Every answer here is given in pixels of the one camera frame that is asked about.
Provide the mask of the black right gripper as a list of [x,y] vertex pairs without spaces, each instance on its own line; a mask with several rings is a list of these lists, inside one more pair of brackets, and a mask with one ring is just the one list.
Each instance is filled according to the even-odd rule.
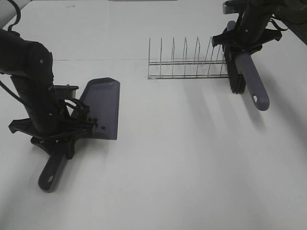
[[212,37],[212,46],[228,47],[233,52],[258,52],[265,43],[280,41],[280,30],[267,29],[263,23],[228,23],[224,31]]

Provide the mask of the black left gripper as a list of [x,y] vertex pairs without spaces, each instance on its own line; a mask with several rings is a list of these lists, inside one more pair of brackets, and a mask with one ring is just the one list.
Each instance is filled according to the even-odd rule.
[[97,127],[97,118],[79,115],[76,118],[65,115],[57,119],[52,114],[43,115],[30,112],[28,118],[13,120],[9,124],[12,133],[17,131],[30,135],[31,143],[51,153],[57,144],[66,159],[75,153],[75,142],[81,138],[91,138]]

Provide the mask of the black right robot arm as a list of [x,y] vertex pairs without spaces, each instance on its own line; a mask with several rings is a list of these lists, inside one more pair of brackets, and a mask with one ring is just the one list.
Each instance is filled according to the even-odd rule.
[[282,37],[283,29],[275,20],[285,24],[301,26],[307,23],[307,2],[298,9],[293,0],[227,0],[223,3],[223,14],[238,14],[233,29],[212,37],[212,46],[222,45],[240,53],[258,52],[262,45]]

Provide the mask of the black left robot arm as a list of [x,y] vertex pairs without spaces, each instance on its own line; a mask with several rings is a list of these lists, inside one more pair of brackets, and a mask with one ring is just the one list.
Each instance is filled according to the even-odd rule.
[[26,109],[28,118],[13,120],[12,133],[22,132],[46,152],[61,143],[68,145],[67,159],[74,156],[77,139],[93,132],[87,121],[90,107],[70,96],[75,87],[54,85],[53,56],[39,42],[24,40],[17,32],[0,31],[0,72],[10,76],[13,93],[1,87]]

